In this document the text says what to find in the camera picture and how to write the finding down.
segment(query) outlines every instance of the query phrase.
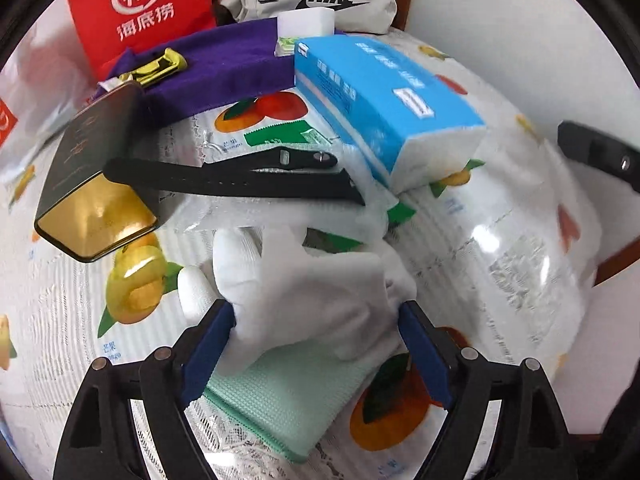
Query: red paper bag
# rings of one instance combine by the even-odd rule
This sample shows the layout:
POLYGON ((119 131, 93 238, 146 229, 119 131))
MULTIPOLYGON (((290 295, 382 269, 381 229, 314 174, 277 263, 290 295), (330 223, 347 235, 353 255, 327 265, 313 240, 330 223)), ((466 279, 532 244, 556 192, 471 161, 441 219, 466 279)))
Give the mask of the red paper bag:
POLYGON ((211 0, 69 0, 69 7, 98 79, 127 47, 141 52, 216 24, 211 0))
POLYGON ((4 104, 4 101, 0 99, 0 147, 11 133, 11 130, 14 129, 17 122, 18 119, 11 113, 11 110, 4 104))

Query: white wall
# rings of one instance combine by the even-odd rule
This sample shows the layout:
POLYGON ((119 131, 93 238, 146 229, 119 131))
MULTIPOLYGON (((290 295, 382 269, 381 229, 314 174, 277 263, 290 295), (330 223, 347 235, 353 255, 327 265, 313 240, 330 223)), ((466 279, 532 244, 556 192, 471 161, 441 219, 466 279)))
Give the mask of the white wall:
MULTIPOLYGON (((482 76, 550 139, 574 120, 640 146, 640 90, 575 0, 412 0, 406 30, 482 76)), ((591 168, 576 174, 603 224, 602 261, 640 236, 640 195, 591 168)))
POLYGON ((569 431, 600 433, 640 357, 640 261, 592 291, 580 333, 554 391, 569 431))

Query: blue tissue box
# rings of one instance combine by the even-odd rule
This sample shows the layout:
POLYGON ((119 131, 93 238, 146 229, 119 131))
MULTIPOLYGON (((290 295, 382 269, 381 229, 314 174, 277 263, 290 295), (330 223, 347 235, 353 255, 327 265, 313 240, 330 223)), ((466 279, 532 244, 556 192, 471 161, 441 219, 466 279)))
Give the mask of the blue tissue box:
POLYGON ((305 38, 294 62, 296 87, 393 192, 463 170, 486 134, 460 95, 380 41, 305 38))

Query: mint green cloth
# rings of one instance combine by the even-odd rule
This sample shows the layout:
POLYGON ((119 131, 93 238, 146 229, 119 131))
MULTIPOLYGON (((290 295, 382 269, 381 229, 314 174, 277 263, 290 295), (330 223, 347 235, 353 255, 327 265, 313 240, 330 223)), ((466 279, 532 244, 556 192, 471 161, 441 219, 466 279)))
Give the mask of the mint green cloth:
POLYGON ((304 462, 374 369, 303 341, 268 351, 236 376, 214 373, 204 397, 275 452, 304 462))

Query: white block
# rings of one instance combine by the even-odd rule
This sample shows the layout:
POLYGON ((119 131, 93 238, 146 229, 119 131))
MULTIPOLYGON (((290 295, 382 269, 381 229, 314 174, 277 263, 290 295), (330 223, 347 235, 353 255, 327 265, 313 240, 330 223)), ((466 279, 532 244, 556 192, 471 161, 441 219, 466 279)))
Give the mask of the white block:
POLYGON ((335 11, 326 7, 286 10, 278 14, 279 38, 331 36, 335 30, 335 11))

